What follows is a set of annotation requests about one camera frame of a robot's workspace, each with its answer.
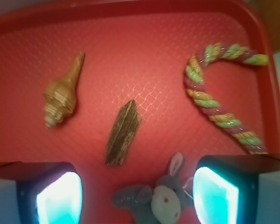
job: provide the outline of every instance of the plush toy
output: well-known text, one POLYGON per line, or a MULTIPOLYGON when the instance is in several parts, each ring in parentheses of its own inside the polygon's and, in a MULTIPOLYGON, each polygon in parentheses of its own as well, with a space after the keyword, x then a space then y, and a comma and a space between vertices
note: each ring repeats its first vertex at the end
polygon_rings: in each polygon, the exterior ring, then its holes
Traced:
POLYGON ((179 182, 184 161, 181 153, 175 154, 168 174, 157 180, 155 188, 141 184, 123 188, 113 195, 113 205, 129 209, 137 224, 176 223, 184 208, 193 205, 179 182))

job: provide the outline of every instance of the plush donkey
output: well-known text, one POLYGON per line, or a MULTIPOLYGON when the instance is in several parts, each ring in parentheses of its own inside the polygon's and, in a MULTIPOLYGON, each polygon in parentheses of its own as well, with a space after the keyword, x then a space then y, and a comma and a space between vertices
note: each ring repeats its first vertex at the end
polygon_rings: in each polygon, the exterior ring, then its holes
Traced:
POLYGON ((157 180, 155 188, 141 184, 123 188, 113 195, 113 205, 129 209, 137 224, 176 223, 183 209, 193 205, 179 182, 184 161, 181 153, 175 154, 168 174, 157 180))

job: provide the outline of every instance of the twisted rope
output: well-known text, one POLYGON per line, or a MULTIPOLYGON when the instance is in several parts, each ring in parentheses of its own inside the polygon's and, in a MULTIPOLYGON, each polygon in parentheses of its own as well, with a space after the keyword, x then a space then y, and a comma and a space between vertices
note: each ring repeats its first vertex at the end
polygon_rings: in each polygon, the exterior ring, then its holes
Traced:
POLYGON ((205 50, 190 58, 185 72, 184 79, 187 93, 193 98, 194 102, 201 108, 202 112, 222 128, 232 137, 236 138, 244 148, 251 154, 264 154, 266 147, 258 138, 255 132, 244 126, 232 113, 227 113, 221 105, 214 100, 204 86, 203 68, 209 63, 219 59, 234 60, 250 65, 267 65, 268 57, 258 54, 247 47, 238 44, 222 45, 216 43, 209 45, 205 50))

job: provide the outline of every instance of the spiral shell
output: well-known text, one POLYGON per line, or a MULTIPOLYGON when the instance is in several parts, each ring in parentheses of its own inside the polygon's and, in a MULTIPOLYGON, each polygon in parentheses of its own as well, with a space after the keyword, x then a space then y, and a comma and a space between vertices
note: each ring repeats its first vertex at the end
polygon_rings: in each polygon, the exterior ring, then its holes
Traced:
POLYGON ((76 106, 76 83, 83 65, 84 53, 80 52, 69 71, 60 79, 50 83, 43 94, 47 100, 44 107, 46 127, 61 123, 70 116, 76 106))

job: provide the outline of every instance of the piece of wood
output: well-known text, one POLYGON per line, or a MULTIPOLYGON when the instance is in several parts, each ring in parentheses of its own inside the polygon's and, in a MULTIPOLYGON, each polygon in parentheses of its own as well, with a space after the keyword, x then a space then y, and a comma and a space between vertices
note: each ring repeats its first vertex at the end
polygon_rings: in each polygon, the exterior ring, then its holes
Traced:
POLYGON ((140 122, 141 116, 137 112, 136 102, 130 100, 120 109, 113 125, 107 145, 107 166, 122 165, 140 122))

